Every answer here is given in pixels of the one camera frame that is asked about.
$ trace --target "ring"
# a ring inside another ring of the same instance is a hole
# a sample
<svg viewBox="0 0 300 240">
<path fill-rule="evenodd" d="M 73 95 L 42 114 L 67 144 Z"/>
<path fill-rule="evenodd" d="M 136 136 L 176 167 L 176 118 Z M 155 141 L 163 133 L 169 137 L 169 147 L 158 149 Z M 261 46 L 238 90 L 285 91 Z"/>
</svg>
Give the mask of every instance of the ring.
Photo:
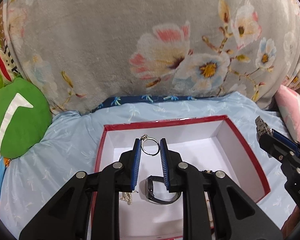
<svg viewBox="0 0 300 240">
<path fill-rule="evenodd" d="M 145 134 L 145 135 L 141 136 L 140 140 L 141 140 L 141 149 L 142 149 L 142 151 L 143 151 L 145 154 L 148 154 L 148 155 L 151 155 L 151 156 L 156 156 L 156 155 L 160 152 L 160 144 L 158 143 L 158 141 L 157 141 L 156 139 L 151 138 L 151 137 L 149 137 L 148 135 Z M 157 144 L 157 146 L 158 146 L 158 151 L 157 151 L 155 154 L 150 154 L 150 153 L 148 153 L 148 152 L 145 151 L 145 149 L 144 149 L 144 147 L 143 147 L 143 143 L 144 143 L 146 140 L 154 141 L 154 142 Z"/>
</svg>

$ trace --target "pink pillow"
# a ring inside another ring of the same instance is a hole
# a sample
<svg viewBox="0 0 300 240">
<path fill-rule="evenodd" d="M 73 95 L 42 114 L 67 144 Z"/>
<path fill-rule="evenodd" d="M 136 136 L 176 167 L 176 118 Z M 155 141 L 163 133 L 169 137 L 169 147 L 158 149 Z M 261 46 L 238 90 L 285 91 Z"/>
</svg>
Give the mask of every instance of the pink pillow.
<svg viewBox="0 0 300 240">
<path fill-rule="evenodd" d="M 300 142 L 300 95 L 281 85 L 274 97 L 292 139 Z"/>
</svg>

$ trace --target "red cartoon mouth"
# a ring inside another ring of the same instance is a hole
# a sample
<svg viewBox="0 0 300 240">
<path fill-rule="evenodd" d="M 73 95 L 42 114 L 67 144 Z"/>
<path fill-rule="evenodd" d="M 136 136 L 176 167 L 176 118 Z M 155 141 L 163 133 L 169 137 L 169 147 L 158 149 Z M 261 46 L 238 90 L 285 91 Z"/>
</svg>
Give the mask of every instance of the red cartoon mouth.
<svg viewBox="0 0 300 240">
<path fill-rule="evenodd" d="M 7 72 L 7 69 L 6 69 L 5 65 L 4 65 L 1 57 L 0 57 L 0 70 L 1 70 L 2 74 L 4 75 L 4 77 L 7 80 L 9 80 L 10 82 L 12 82 L 11 77 L 9 76 L 9 73 Z"/>
</svg>

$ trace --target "green pillow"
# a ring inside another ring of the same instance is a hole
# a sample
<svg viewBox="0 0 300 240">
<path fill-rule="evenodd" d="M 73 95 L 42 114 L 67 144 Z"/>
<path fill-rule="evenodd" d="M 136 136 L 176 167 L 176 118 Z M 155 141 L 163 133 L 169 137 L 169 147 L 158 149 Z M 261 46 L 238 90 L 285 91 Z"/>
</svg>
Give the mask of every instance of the green pillow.
<svg viewBox="0 0 300 240">
<path fill-rule="evenodd" d="M 0 155 L 13 159 L 27 152 L 51 124 L 49 104 L 30 82 L 16 78 L 0 89 Z"/>
</svg>

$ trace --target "cushion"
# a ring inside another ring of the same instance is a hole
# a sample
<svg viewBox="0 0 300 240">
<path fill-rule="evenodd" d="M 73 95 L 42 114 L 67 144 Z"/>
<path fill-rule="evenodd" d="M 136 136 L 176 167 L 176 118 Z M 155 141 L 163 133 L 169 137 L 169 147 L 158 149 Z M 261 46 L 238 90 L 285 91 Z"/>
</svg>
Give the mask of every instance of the cushion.
<svg viewBox="0 0 300 240">
<path fill-rule="evenodd" d="M 300 95 L 281 85 L 274 96 L 292 139 L 300 142 Z"/>
<path fill-rule="evenodd" d="M 112 96 L 232 91 L 265 108 L 285 78 L 300 86 L 298 0 L 9 0 L 5 6 L 9 49 L 54 112 L 84 114 Z"/>
<path fill-rule="evenodd" d="M 17 158 L 44 136 L 51 124 L 49 104 L 30 82 L 16 78 L 0 89 L 0 155 Z"/>
</svg>

